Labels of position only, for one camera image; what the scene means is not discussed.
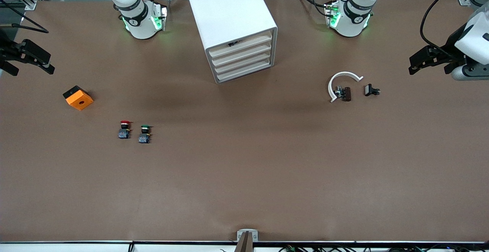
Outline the red push button switch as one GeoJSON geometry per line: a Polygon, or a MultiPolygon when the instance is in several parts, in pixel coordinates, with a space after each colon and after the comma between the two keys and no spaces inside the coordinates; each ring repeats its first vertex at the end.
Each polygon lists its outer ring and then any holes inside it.
{"type": "Polygon", "coordinates": [[[131,121],[121,120],[120,129],[118,130],[119,139],[129,139],[131,136],[131,121]]]}

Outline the white plastic drawer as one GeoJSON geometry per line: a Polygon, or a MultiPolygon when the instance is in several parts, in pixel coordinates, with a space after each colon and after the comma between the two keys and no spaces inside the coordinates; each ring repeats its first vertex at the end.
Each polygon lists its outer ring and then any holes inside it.
{"type": "Polygon", "coordinates": [[[247,50],[267,49],[271,47],[273,31],[262,31],[261,33],[238,39],[237,41],[225,42],[224,44],[208,49],[209,56],[216,59],[227,57],[232,54],[242,54],[247,50]]]}
{"type": "Polygon", "coordinates": [[[215,67],[215,81],[224,83],[268,67],[270,67],[270,57],[250,57],[215,67]]]}
{"type": "Polygon", "coordinates": [[[219,81],[239,77],[270,66],[271,50],[245,50],[242,53],[227,54],[212,61],[215,76],[219,81]]]}
{"type": "Polygon", "coordinates": [[[216,59],[212,58],[211,65],[213,65],[215,68],[220,65],[225,65],[232,62],[238,62],[240,60],[244,60],[250,57],[270,57],[270,54],[271,54],[271,47],[267,49],[263,48],[258,50],[257,49],[247,50],[242,54],[232,54],[231,56],[219,57],[216,59]]]}

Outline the white drawer cabinet housing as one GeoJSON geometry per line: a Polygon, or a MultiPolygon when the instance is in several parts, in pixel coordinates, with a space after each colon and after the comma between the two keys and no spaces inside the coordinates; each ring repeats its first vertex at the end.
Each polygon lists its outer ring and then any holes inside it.
{"type": "Polygon", "coordinates": [[[274,66],[278,27],[264,0],[189,0],[189,3],[214,80],[208,49],[262,31],[273,31],[270,67],[274,66]]]}

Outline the orange box with black base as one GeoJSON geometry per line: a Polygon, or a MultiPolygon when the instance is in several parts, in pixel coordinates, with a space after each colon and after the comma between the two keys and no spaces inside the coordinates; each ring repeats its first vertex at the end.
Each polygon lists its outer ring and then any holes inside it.
{"type": "Polygon", "coordinates": [[[63,97],[68,105],[79,111],[84,110],[94,102],[92,97],[78,85],[63,93],[63,97]]]}

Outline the white curved plastic piece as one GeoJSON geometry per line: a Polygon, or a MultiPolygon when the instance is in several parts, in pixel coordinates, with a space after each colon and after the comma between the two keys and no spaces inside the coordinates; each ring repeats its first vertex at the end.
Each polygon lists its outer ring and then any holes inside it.
{"type": "Polygon", "coordinates": [[[348,71],[338,72],[338,73],[334,74],[333,76],[331,76],[331,78],[329,79],[328,85],[327,85],[327,90],[328,90],[328,94],[331,98],[330,99],[331,103],[334,102],[336,99],[338,99],[337,94],[334,92],[334,90],[332,88],[332,83],[336,78],[338,78],[340,76],[347,76],[347,77],[353,78],[357,82],[363,80],[363,78],[364,78],[363,76],[358,76],[355,73],[348,72],[348,71]]]}

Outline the brown small electrical component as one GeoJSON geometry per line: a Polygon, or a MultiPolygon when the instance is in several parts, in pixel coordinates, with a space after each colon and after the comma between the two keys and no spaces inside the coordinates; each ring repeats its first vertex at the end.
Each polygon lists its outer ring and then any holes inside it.
{"type": "Polygon", "coordinates": [[[337,99],[345,102],[351,101],[351,89],[349,87],[342,88],[340,85],[334,90],[337,99]]]}

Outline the green push button switch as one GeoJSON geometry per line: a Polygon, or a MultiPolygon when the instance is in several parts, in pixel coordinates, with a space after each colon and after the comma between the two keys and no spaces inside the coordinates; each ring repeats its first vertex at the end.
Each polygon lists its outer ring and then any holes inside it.
{"type": "Polygon", "coordinates": [[[141,144],[149,144],[151,142],[151,126],[142,125],[141,132],[138,137],[138,142],[141,144]]]}

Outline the white table edge rail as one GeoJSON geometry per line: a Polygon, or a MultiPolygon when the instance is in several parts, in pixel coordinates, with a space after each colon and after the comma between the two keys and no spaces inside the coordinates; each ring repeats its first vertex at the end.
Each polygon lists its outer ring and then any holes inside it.
{"type": "MultiPolygon", "coordinates": [[[[234,252],[237,241],[0,242],[0,252],[234,252]]],[[[254,252],[489,252],[482,242],[259,241],[254,252]]]]}

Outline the grey metal table bracket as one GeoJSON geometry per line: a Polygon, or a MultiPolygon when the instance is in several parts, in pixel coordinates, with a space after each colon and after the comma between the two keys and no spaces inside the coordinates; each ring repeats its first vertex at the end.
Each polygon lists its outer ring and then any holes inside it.
{"type": "Polygon", "coordinates": [[[237,244],[234,252],[254,252],[254,244],[259,241],[256,229],[240,229],[237,231],[237,244]]]}

